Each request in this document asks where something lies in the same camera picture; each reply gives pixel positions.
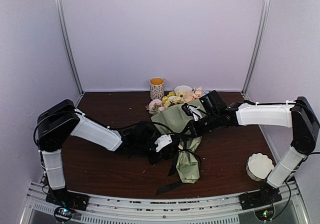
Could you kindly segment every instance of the white scalloped dish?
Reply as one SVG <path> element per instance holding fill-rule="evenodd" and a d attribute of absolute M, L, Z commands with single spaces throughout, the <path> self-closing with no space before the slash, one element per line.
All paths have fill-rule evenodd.
<path fill-rule="evenodd" d="M 255 181 L 263 181 L 273 168 L 272 160 L 262 153 L 250 156 L 246 164 L 248 176 Z"/>

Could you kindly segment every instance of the patterned mug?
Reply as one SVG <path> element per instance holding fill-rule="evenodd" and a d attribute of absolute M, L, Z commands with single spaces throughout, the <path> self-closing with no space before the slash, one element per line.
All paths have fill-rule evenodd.
<path fill-rule="evenodd" d="M 162 99 L 165 96 L 165 80 L 163 78 L 152 78 L 150 80 L 150 98 Z"/>

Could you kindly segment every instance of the green wrapping paper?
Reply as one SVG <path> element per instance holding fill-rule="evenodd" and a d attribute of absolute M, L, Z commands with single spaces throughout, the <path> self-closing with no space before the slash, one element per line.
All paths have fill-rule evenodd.
<path fill-rule="evenodd" d="M 190 105 L 199 106 L 204 111 L 204 108 L 199 100 L 193 100 L 188 102 Z M 180 133 L 185 128 L 186 124 L 193 120 L 193 117 L 187 116 L 181 108 L 182 104 L 174 105 L 168 109 L 151 117 L 153 122 L 159 122 L 174 132 Z M 161 134 L 167 134 L 169 131 L 162 126 L 156 125 Z M 197 137 L 192 140 L 188 140 L 186 148 L 195 153 L 197 147 L 201 142 L 202 137 Z M 179 177 L 183 183 L 195 183 L 200 178 L 199 164 L 194 155 L 187 151 L 180 151 L 178 155 L 178 162 L 176 169 Z"/>

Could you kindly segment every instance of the white bowl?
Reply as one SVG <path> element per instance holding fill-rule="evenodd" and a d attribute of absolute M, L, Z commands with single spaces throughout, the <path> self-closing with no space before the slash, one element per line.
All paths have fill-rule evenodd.
<path fill-rule="evenodd" d="M 263 181 L 273 168 L 272 160 L 261 153 L 250 156 L 246 164 L 248 176 L 255 181 Z"/>
<path fill-rule="evenodd" d="M 175 94 L 177 94 L 177 92 L 179 90 L 184 90 L 185 92 L 187 92 L 187 91 L 191 91 L 192 88 L 188 85 L 179 85 L 179 86 L 175 87 L 175 89 L 174 89 Z"/>

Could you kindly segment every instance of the white wall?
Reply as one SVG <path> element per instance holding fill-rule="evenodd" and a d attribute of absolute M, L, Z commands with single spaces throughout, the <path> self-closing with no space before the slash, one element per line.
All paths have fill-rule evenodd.
<path fill-rule="evenodd" d="M 17 223 L 42 174 L 32 133 L 59 101 L 76 101 L 54 0 L 0 0 L 0 223 Z"/>
<path fill-rule="evenodd" d="M 85 91 L 241 90 L 262 0 L 62 0 Z"/>
<path fill-rule="evenodd" d="M 271 0 L 259 60 L 248 95 L 254 101 L 306 96 L 320 118 L 320 0 Z M 279 156 L 292 132 L 266 127 Z M 310 156 L 296 173 L 312 223 L 320 220 L 320 156 Z"/>

